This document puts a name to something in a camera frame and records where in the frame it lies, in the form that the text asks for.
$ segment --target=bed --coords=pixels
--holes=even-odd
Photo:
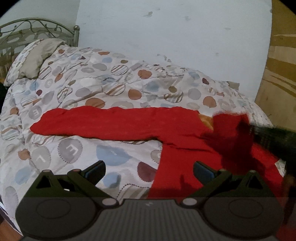
[[[25,23],[29,28],[18,30]],[[239,92],[237,83],[216,81],[173,64],[130,59],[100,49],[99,44],[77,47],[79,26],[71,31],[51,20],[28,18],[7,23],[0,30],[0,36],[4,35],[0,72],[4,85],[9,86],[0,115],[0,206],[16,229],[16,207],[44,169],[65,174],[104,160],[106,175],[97,187],[121,202],[145,198],[159,165],[162,144],[156,140],[102,141],[32,133],[30,126],[48,110],[84,105],[104,109],[179,106],[206,116],[243,112],[252,123],[271,125],[264,112]],[[44,38],[65,42],[45,58],[36,79],[19,78],[26,57]],[[20,46],[25,48],[16,51]]]

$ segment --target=circular disc cover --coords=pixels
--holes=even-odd
[[[70,238],[86,229],[96,215],[87,197],[24,197],[16,219],[24,235],[37,239]]]
[[[231,191],[209,198],[203,211],[211,226],[238,238],[273,235],[283,221],[283,210],[275,197],[235,197]]]

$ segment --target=scrollwork on headboard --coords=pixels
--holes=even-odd
[[[5,78],[14,59],[21,50],[37,39],[59,38],[69,46],[77,47],[79,26],[73,31],[45,18],[22,18],[0,26],[0,78]]]

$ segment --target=red garment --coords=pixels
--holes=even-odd
[[[163,143],[159,168],[149,198],[182,198],[202,187],[193,175],[193,164],[202,161],[213,169],[233,174],[257,170],[276,196],[281,181],[267,151],[254,144],[246,115],[219,114],[213,117],[214,131],[207,128],[198,111],[181,107],[98,109],[82,106],[53,109],[43,114],[31,131],[41,135],[78,135],[101,140],[148,140]]]

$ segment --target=polka dot blanket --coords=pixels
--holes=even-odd
[[[84,105],[105,109],[180,106],[207,116],[220,111],[244,112],[250,122],[271,124],[254,102],[227,82],[109,50],[62,45],[44,61],[36,80],[17,79],[28,52],[39,42],[29,44],[14,61],[5,80],[11,86],[0,115],[0,196],[16,227],[16,207],[44,169],[65,174],[104,160],[106,175],[97,187],[122,201],[145,197],[158,168],[162,151],[158,141],[102,141],[32,133],[30,126],[48,110]]]

